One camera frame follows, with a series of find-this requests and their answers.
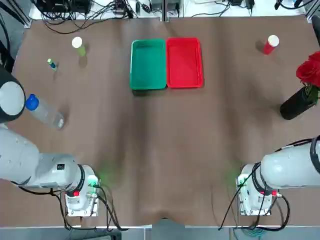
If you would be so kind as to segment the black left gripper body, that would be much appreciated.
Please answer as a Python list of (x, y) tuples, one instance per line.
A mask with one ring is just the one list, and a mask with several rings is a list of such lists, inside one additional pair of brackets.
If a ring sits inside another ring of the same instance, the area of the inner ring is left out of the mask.
[(12, 72), (15, 60), (12, 58), (10, 52), (0, 41), (0, 65), (3, 66), (9, 73)]

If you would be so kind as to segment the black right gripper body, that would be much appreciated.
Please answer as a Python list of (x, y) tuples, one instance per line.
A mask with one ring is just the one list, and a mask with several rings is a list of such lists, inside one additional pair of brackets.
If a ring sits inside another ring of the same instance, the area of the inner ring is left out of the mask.
[(317, 38), (318, 44), (320, 45), (320, 17), (317, 15), (314, 15), (311, 18), (312, 21), (312, 27), (315, 33), (315, 36)]

